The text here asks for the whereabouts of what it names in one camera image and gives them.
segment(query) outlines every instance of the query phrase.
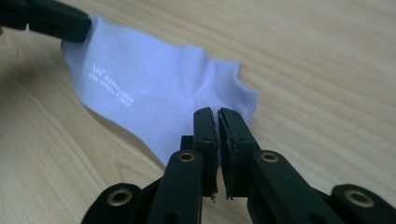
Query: wooden surface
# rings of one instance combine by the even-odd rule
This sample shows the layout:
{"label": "wooden surface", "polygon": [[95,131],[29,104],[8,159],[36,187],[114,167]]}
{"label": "wooden surface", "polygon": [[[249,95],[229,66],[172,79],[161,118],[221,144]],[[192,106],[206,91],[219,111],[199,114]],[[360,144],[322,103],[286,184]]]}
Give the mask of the wooden surface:
{"label": "wooden surface", "polygon": [[[260,93],[250,129],[313,187],[351,183],[396,206],[396,2],[68,0],[89,14],[239,60]],[[0,223],[79,223],[105,188],[164,167],[73,92],[60,40],[0,37]],[[245,200],[204,200],[203,223],[249,223]]]}

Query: black plastic part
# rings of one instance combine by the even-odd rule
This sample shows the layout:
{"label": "black plastic part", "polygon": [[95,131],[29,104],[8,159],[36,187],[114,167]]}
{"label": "black plastic part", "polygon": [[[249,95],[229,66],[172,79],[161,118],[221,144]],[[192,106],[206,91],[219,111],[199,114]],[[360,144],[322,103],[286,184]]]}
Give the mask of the black plastic part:
{"label": "black plastic part", "polygon": [[134,213],[132,223],[146,223],[155,195],[157,194],[158,187],[161,184],[161,180],[162,179],[160,178],[142,189],[140,202],[136,208],[136,212]]}
{"label": "black plastic part", "polygon": [[218,140],[212,109],[207,107],[194,113],[194,137],[192,149],[204,159],[203,188],[204,197],[214,197],[218,192],[217,179],[219,169]]}
{"label": "black plastic part", "polygon": [[140,197],[141,189],[138,186],[123,183],[114,185],[99,195],[81,223],[133,223]]}
{"label": "black plastic part", "polygon": [[249,165],[253,153],[260,147],[241,115],[231,109],[219,111],[219,132],[227,198],[247,197],[251,179]]}
{"label": "black plastic part", "polygon": [[157,190],[147,223],[201,223],[202,156],[193,150],[174,153]]}
{"label": "black plastic part", "polygon": [[0,25],[82,42],[91,26],[84,12],[52,0],[2,0]]}
{"label": "black plastic part", "polygon": [[368,189],[341,185],[332,190],[332,209],[346,223],[396,223],[396,210]]}
{"label": "black plastic part", "polygon": [[251,173],[276,223],[343,223],[279,153],[255,152]]}

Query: sock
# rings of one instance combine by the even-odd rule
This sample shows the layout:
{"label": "sock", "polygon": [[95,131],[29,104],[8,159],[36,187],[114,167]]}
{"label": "sock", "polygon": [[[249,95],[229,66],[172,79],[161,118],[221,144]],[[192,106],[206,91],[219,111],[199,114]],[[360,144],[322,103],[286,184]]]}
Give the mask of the sock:
{"label": "sock", "polygon": [[257,92],[239,81],[238,62],[91,19],[84,43],[62,43],[76,95],[139,137],[163,164],[179,149],[181,135],[192,135],[192,115],[200,108],[227,107],[251,121]]}

